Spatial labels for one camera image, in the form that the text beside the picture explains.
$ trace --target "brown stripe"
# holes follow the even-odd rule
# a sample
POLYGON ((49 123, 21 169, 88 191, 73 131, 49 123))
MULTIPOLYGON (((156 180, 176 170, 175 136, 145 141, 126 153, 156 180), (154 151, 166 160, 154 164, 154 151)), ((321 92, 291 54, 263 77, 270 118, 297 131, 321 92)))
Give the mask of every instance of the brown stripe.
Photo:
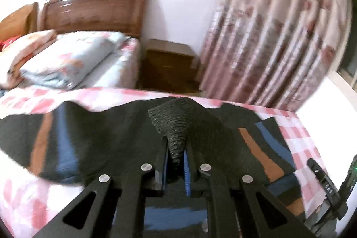
POLYGON ((29 171, 37 176, 42 172, 45 164, 48 134, 51 130, 52 120, 52 112, 44 114, 40 130, 37 133, 35 144, 33 145, 31 152, 29 171))
POLYGON ((254 139, 250 136, 246 128, 238 128, 245 143, 249 146, 252 154, 262 164, 265 174, 268 176, 270 182, 273 182, 285 175, 284 171, 273 162, 256 144, 254 139))
POLYGON ((304 203, 302 198, 295 200, 291 205, 286 207, 294 216, 299 216, 302 212, 304 212, 304 203))

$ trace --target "brown headboard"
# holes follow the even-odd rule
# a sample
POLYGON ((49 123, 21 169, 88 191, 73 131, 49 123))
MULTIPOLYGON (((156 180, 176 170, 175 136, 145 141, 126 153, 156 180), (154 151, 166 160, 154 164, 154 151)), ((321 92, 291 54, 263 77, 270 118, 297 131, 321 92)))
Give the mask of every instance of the brown headboard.
POLYGON ((48 0, 40 30, 114 31, 140 37, 146 0, 48 0))

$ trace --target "floral curtain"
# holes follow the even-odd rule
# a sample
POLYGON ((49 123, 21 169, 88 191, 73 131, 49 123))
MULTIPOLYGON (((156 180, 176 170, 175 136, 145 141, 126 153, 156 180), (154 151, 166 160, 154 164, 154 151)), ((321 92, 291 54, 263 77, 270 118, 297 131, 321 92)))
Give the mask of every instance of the floral curtain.
POLYGON ((327 73, 352 0, 225 0, 197 79, 207 97, 296 111, 327 73))

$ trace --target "metal rivet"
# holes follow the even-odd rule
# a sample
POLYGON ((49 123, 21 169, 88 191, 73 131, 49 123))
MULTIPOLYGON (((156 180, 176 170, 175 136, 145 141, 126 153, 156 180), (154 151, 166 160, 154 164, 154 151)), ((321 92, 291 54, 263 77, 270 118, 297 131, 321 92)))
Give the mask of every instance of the metal rivet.
POLYGON ((110 177, 107 174, 103 174, 99 177, 99 181, 101 183, 106 183, 107 181, 109 181, 110 177))
POLYGON ((201 170, 203 170, 204 172, 207 172, 209 170, 212 169, 211 165, 208 163, 203 163, 201 164, 201 166, 199 167, 201 170))
POLYGON ((248 174, 246 174, 245 176, 242 177, 242 180, 246 184, 249 184, 249 183, 253 182, 253 177, 248 175, 248 174))
POLYGON ((146 172, 146 171, 152 169, 152 165, 149 164, 149 163, 144 163, 144 164, 141 165, 141 169, 146 172))

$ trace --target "wooden nightstand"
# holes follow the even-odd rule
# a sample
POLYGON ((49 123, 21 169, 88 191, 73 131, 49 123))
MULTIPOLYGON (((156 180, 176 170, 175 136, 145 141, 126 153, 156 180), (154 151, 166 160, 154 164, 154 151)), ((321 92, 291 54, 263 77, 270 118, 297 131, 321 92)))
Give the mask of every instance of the wooden nightstand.
POLYGON ((199 92, 191 68, 195 53, 190 46, 150 39, 141 71, 143 89, 170 93, 199 92))

